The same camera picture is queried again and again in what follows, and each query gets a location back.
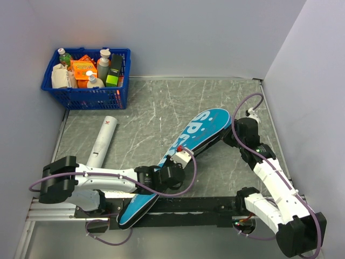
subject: orange package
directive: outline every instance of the orange package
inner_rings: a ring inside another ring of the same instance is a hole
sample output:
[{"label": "orange package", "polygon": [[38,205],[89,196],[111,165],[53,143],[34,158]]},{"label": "orange package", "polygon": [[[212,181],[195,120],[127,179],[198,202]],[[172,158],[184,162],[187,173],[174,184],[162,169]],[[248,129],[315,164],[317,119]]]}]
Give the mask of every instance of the orange package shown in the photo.
[{"label": "orange package", "polygon": [[71,67],[76,80],[88,80],[86,72],[89,70],[97,74],[97,69],[91,61],[72,60]]},{"label": "orange package", "polygon": [[82,56],[81,58],[79,58],[79,61],[90,61],[96,67],[96,62],[92,58],[90,58],[88,55]]}]

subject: plastic basket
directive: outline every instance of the plastic basket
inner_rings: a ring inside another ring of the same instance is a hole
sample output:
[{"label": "plastic basket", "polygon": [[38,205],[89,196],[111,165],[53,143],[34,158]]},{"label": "plastic basket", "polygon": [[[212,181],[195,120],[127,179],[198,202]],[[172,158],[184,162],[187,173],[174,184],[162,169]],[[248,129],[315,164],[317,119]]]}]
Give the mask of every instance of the plastic basket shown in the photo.
[{"label": "plastic basket", "polygon": [[[100,56],[100,49],[65,49],[71,54],[73,59],[78,60],[84,55],[88,55],[97,61]],[[130,70],[130,50],[129,49],[109,49],[112,54],[123,57],[121,75],[124,76],[122,87],[105,88],[52,88],[52,70],[60,63],[59,53],[56,50],[50,60],[44,74],[41,89],[50,92],[68,110],[109,110],[125,109],[127,106],[129,70]]]}]

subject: white cylinder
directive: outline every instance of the white cylinder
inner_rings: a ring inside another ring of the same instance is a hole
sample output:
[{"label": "white cylinder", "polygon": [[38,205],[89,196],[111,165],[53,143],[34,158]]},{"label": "white cylinder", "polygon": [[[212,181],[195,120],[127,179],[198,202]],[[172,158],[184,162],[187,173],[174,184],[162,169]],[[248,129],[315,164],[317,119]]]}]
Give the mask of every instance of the white cylinder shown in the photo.
[{"label": "white cylinder", "polygon": [[104,157],[107,154],[110,141],[112,140],[118,120],[114,117],[106,116],[104,118],[101,130],[98,133],[95,144],[87,161],[87,166],[101,168]]}]

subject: gray bottle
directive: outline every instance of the gray bottle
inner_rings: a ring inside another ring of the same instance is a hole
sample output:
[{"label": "gray bottle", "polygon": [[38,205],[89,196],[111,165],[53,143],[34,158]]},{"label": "gray bottle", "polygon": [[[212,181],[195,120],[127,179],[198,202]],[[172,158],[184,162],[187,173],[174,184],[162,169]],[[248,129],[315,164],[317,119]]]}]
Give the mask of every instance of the gray bottle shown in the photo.
[{"label": "gray bottle", "polygon": [[101,79],[106,85],[106,80],[108,76],[109,71],[109,57],[111,55],[109,49],[101,50],[101,58],[99,59],[99,62],[97,62],[97,73],[98,78]]}]

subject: gray floor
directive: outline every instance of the gray floor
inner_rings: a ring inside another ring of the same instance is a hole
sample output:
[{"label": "gray floor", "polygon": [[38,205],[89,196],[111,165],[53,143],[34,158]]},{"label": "gray floor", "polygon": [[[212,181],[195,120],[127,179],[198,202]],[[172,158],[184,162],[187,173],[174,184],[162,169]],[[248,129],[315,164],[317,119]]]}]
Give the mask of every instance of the gray floor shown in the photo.
[{"label": "gray floor", "polygon": [[[232,114],[244,97],[261,92],[259,84],[256,80],[239,79],[132,79],[126,110],[70,112],[57,159],[76,155],[77,162],[86,163],[104,117],[111,115],[119,123],[103,167],[123,169],[155,165],[199,112],[221,107]],[[258,99],[249,100],[238,118],[243,117],[244,111],[253,107]],[[257,110],[261,118],[261,141],[272,147],[286,171],[265,103]],[[197,162],[197,182],[185,196],[235,196],[236,191],[251,186],[269,195],[236,148],[219,142],[198,156]],[[189,185],[191,178],[192,166],[187,168],[184,185]]]}]

